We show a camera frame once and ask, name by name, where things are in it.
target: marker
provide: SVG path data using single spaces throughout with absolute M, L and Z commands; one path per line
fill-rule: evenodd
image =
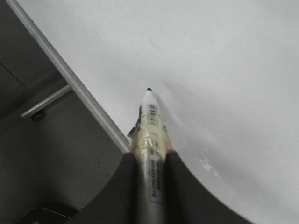
M 131 145 L 138 163 L 136 224 L 167 223 L 163 166 L 168 150 L 171 144 L 161 122 L 159 105 L 148 88 Z

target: white surface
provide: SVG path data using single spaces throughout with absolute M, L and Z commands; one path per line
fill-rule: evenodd
M 18 2 L 124 134 L 151 87 L 211 192 L 299 223 L 299 1 Z

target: white wall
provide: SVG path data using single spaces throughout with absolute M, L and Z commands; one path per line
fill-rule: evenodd
M 299 222 L 299 2 L 18 0 L 127 134 L 147 87 L 225 204 Z

